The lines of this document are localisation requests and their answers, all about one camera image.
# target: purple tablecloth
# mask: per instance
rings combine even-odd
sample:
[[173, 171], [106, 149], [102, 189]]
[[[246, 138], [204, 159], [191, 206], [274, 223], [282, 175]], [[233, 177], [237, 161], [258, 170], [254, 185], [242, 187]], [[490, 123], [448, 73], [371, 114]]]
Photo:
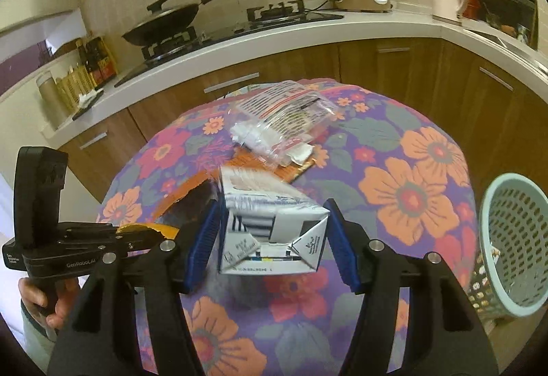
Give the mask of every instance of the purple tablecloth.
[[[477, 225], [457, 145], [394, 100], [331, 80], [303, 83], [338, 103], [340, 126], [317, 141], [317, 165], [295, 187], [321, 204], [335, 198], [347, 220], [398, 253], [440, 252], [467, 286]], [[114, 179], [98, 220], [152, 221], [153, 209], [171, 190], [229, 160], [234, 149], [224, 120], [228, 106], [222, 100], [188, 111], [159, 132]], [[215, 266], [210, 260], [204, 285], [182, 296], [208, 375], [338, 374], [362, 298], [342, 283], [328, 247], [313, 274], [222, 276]], [[144, 303], [137, 311], [143, 366], [155, 371]], [[408, 312], [402, 290], [390, 370], [401, 366]]]

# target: white countertop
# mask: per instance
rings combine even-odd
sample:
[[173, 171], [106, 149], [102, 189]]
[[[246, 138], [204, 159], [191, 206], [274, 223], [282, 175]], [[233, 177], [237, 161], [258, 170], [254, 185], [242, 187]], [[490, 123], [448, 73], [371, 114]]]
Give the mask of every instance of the white countertop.
[[397, 10], [389, 14], [340, 14], [344, 15], [344, 19], [285, 26], [236, 37], [166, 62], [118, 88], [114, 88], [112, 82], [105, 86], [103, 97], [86, 114], [76, 121], [68, 120], [56, 131], [45, 128], [42, 133], [52, 147], [58, 148], [139, 100], [211, 71], [292, 49], [370, 38], [443, 38], [499, 66], [548, 103], [548, 80], [545, 76], [497, 45], [464, 29], [495, 34], [505, 42], [520, 46], [545, 65], [548, 65], [548, 60], [484, 22], [464, 19], [463, 27], [460, 27], [436, 21], [428, 14]]

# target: wok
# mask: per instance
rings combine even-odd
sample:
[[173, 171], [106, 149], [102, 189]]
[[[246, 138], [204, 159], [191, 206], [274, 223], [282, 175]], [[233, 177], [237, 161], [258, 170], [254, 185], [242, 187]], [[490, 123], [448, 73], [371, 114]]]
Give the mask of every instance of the wok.
[[200, 0], [200, 3], [179, 5], [166, 10], [162, 5], [168, 0], [158, 0], [147, 6], [152, 14], [139, 23], [135, 28], [123, 35], [130, 44], [149, 46], [174, 34], [184, 31], [194, 20], [202, 4], [212, 0]]

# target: black stovetop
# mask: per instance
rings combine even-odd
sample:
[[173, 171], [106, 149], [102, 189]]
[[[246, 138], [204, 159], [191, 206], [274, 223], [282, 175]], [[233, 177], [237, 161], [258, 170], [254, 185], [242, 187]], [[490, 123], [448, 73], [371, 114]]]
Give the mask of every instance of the black stovetop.
[[[272, 28], [300, 25], [310, 22], [338, 20], [342, 18], [342, 15], [324, 14], [320, 12], [307, 12], [297, 15], [280, 15], [277, 18], [269, 19], [267, 21], [257, 19], [253, 22], [245, 22], [244, 24], [239, 24], [237, 26], [227, 27], [212, 33], [200, 35], [196, 35], [194, 28], [189, 27], [187, 30], [190, 31], [181, 35], [176, 35], [171, 40], [164, 41], [159, 46], [155, 45], [154, 47], [143, 48], [145, 62], [130, 71], [124, 78], [117, 82], [114, 87], [119, 87], [140, 74], [150, 71], [165, 62], [169, 62], [169, 60], [176, 59], [177, 57], [184, 56], [185, 54], [224, 42], [226, 40], [245, 36], [247, 34], [266, 31]], [[191, 34], [190, 41], [188, 40], [188, 33]]]

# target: clear plastic packaging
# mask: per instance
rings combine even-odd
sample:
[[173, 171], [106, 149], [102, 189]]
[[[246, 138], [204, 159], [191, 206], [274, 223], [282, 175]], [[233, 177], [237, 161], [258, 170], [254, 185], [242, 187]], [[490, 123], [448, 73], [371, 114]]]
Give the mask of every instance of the clear plastic packaging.
[[283, 81], [228, 111], [232, 140], [273, 166], [306, 160], [308, 144], [336, 121], [338, 107], [317, 91]]

